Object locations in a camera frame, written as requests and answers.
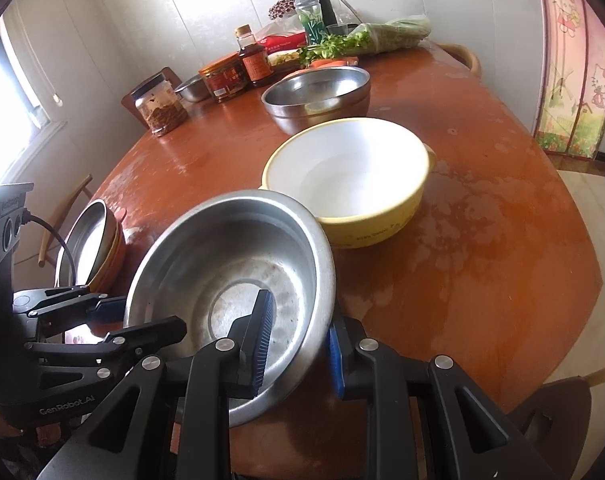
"window sill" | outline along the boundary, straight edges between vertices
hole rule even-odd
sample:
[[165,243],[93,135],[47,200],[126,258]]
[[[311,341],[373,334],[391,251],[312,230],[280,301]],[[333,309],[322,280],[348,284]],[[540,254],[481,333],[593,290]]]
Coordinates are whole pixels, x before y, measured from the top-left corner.
[[1,184],[10,184],[20,176],[22,171],[36,158],[36,155],[47,145],[50,139],[67,124],[67,121],[52,121],[45,126],[32,140],[20,156],[5,172]]

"jar lid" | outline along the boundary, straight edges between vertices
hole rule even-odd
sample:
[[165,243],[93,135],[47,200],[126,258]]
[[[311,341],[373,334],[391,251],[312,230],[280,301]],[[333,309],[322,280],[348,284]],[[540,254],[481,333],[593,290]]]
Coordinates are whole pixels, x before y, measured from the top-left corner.
[[243,25],[242,27],[238,27],[236,30],[234,30],[234,34],[236,34],[236,37],[244,36],[245,34],[251,34],[251,27],[249,27],[249,25]]
[[134,102],[136,102],[139,98],[141,98],[143,95],[147,94],[148,91],[154,88],[154,86],[159,85],[164,80],[164,73],[160,72],[159,74],[156,74],[151,79],[141,83],[140,86],[138,86],[138,88],[136,88],[132,92],[132,99],[134,100]]
[[222,68],[226,64],[229,64],[230,62],[234,62],[236,60],[238,60],[237,52],[234,52],[233,54],[228,54],[227,56],[222,56],[220,59],[217,59],[216,61],[212,61],[211,63],[209,63],[209,65],[205,65],[204,67],[202,67],[198,71],[198,73],[200,75],[207,75],[210,72],[213,72],[214,70]]

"round table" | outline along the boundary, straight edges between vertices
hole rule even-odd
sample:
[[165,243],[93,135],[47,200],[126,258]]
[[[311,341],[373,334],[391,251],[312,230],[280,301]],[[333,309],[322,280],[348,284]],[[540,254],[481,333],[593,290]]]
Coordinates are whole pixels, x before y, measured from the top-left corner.
[[[390,239],[335,250],[345,315],[400,354],[447,354],[505,411],[561,362],[601,287],[580,214],[547,156],[480,80],[423,42],[362,60],[369,116],[412,130],[435,150],[416,216]],[[112,293],[125,294],[154,240],[185,211],[220,193],[257,188],[288,137],[260,90],[195,105],[165,137],[147,132],[98,190],[124,206],[128,253]],[[362,473],[365,406],[331,390],[320,356],[279,406],[233,428],[232,466],[268,478]]]

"wooden chair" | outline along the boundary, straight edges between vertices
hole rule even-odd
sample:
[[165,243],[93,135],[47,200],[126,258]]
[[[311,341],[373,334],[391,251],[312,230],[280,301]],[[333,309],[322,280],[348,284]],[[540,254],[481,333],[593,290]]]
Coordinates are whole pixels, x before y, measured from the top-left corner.
[[[163,68],[160,72],[156,72],[154,75],[148,77],[147,79],[145,79],[142,83],[140,83],[139,85],[136,85],[136,88],[138,88],[138,86],[140,85],[144,85],[145,83],[147,83],[147,81],[150,81],[151,79],[155,78],[158,74],[162,73],[165,76],[165,79],[167,81],[169,81],[170,85],[172,88],[177,87],[179,84],[182,83],[182,79],[180,77],[178,77],[176,75],[176,73],[170,69],[168,66],[166,66],[165,68]],[[125,95],[121,100],[120,100],[120,104],[122,106],[124,106],[125,108],[127,108],[127,110],[129,110],[132,115],[138,119],[145,128],[148,127],[147,123],[145,122],[145,120],[142,118],[142,115],[140,114],[140,112],[138,111],[138,108],[136,108],[136,105],[134,103],[134,99],[132,98],[132,92],[135,90],[135,88],[132,88],[130,92],[127,93],[127,95]]]
[[[56,209],[52,213],[52,216],[49,220],[49,224],[60,232],[60,228],[62,227],[63,222],[67,218],[69,211],[71,210],[71,206],[76,202],[76,199],[81,193],[84,193],[87,198],[91,200],[93,193],[87,189],[87,184],[93,180],[93,176],[88,174],[83,180],[81,180],[78,185],[57,205]],[[54,241],[54,236],[47,230],[44,231],[42,235],[42,241],[40,242],[40,252],[38,253],[38,266],[44,267],[45,263],[50,263],[52,266],[56,266],[55,260],[47,254],[49,247]]]
[[474,76],[481,77],[483,75],[480,60],[466,46],[455,43],[437,43],[437,45],[455,60],[465,65]]

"yellow bowl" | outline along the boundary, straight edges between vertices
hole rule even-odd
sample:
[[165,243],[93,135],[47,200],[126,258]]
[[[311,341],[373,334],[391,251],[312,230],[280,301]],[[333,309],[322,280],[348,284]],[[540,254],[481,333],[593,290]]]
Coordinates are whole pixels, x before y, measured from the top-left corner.
[[302,203],[334,247],[366,247],[405,226],[435,163],[433,150],[399,124],[339,119],[282,144],[263,170],[261,187]]

